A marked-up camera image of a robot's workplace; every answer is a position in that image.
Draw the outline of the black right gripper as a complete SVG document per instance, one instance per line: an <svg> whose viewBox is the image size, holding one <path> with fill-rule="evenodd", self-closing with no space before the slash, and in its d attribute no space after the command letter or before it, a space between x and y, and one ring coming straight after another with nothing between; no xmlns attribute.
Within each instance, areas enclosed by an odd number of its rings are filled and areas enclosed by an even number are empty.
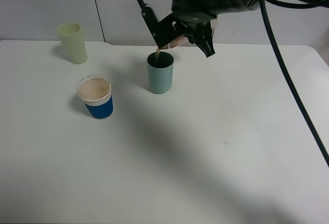
<svg viewBox="0 0 329 224"><path fill-rule="evenodd" d="M186 35L190 43L194 43L205 56L215 54L213 35L217 26L217 15L206 13L183 13L178 19L188 28Z"/></svg>

